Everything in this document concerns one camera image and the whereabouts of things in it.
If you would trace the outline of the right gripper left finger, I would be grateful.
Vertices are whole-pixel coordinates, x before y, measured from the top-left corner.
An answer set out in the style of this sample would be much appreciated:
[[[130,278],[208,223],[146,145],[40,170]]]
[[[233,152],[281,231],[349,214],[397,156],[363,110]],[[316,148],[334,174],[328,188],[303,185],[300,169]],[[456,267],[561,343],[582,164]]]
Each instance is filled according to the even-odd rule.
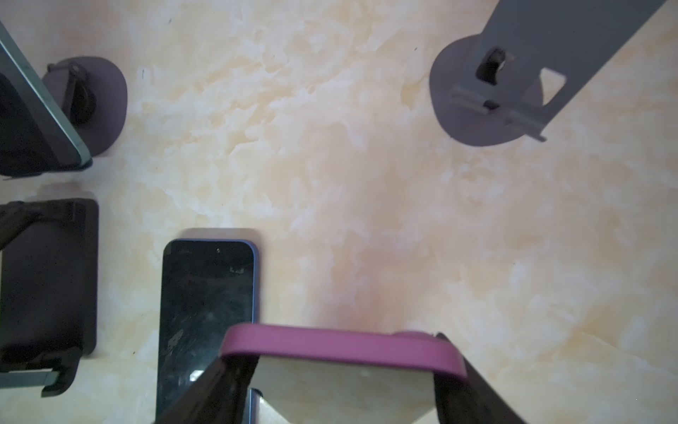
[[[158,423],[252,423],[250,383],[259,363],[253,355],[219,357],[156,420]]]

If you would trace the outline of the grey round phone stand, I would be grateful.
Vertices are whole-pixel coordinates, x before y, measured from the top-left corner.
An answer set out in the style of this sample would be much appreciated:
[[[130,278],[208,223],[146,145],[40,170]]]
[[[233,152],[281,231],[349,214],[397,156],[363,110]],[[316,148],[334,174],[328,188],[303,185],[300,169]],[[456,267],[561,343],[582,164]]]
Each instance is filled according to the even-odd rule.
[[[662,5],[502,0],[480,34],[434,60],[434,115],[467,146],[545,141],[545,127]]]

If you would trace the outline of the purple phone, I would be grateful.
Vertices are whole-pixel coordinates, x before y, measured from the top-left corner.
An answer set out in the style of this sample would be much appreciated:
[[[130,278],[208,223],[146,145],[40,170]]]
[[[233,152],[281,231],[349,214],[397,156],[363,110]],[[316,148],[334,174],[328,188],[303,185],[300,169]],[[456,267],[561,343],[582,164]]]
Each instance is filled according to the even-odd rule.
[[[436,376],[467,379],[453,344],[418,331],[246,323],[228,330],[220,355],[256,361],[259,423],[415,423],[434,409]]]

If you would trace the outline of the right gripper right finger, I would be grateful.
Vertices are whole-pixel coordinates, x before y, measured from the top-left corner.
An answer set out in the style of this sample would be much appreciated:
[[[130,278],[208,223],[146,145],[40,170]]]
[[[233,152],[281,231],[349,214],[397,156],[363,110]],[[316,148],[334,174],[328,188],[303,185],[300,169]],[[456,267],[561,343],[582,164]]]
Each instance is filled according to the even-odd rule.
[[[434,395],[440,424],[526,424],[484,377],[462,357],[465,378],[434,374]]]

